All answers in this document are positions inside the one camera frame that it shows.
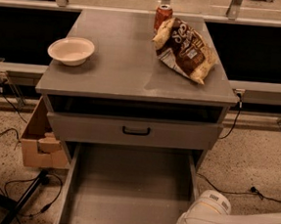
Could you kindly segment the grey drawer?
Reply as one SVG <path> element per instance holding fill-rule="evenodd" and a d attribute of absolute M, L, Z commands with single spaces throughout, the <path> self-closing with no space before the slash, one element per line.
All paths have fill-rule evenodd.
<path fill-rule="evenodd" d="M 209 150 L 222 125 L 106 115 L 48 112 L 53 133 L 62 141 Z"/>
<path fill-rule="evenodd" d="M 195 182 L 184 150 L 81 143 L 53 224 L 176 224 Z"/>

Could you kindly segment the grey top drawer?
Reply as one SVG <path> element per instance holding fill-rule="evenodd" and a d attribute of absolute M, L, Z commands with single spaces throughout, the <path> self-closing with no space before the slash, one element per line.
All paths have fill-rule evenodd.
<path fill-rule="evenodd" d="M 53 133 L 62 141 L 209 150 L 222 125 L 106 115 L 48 112 Z"/>

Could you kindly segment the brown chip bag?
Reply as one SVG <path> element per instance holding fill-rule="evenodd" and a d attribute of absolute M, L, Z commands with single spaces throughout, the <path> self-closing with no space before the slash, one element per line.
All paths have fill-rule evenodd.
<path fill-rule="evenodd" d="M 160 61 L 200 85 L 218 60 L 204 37 L 179 18 L 161 23 L 153 43 Z"/>

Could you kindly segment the white paper bowl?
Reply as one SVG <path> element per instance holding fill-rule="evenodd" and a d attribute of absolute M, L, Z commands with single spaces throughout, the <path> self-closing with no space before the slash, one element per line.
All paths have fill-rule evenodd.
<path fill-rule="evenodd" d="M 95 52 L 92 41 L 86 38 L 69 37 L 55 41 L 48 47 L 48 55 L 53 60 L 73 67 L 82 65 Z"/>

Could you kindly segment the red soda can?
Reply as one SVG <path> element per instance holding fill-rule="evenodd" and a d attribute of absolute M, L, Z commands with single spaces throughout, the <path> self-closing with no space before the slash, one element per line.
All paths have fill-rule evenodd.
<path fill-rule="evenodd" d="M 154 30 L 158 31 L 161 24 L 167 20 L 172 18 L 173 10 L 167 4 L 162 4 L 157 8 L 155 14 L 155 22 L 154 22 Z"/>

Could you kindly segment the cardboard box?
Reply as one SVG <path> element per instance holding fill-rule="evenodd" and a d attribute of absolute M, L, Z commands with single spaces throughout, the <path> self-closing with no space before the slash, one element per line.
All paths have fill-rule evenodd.
<path fill-rule="evenodd" d="M 53 134 L 43 99 L 33 110 L 20 142 L 25 167 L 67 169 L 70 164 L 61 142 Z"/>

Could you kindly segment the black stand leg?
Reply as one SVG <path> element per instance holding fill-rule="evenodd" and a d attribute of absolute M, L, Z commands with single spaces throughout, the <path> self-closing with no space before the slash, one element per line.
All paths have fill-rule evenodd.
<path fill-rule="evenodd" d="M 13 199 L 7 198 L 7 196 L 0 194 L 0 206 L 8 211 L 6 217 L 3 218 L 0 224 L 12 223 L 13 219 L 17 217 L 19 211 L 27 203 L 28 199 L 33 195 L 37 187 L 43 183 L 43 179 L 46 178 L 47 175 L 47 170 L 42 170 L 32 180 L 31 184 L 17 201 L 14 201 Z"/>

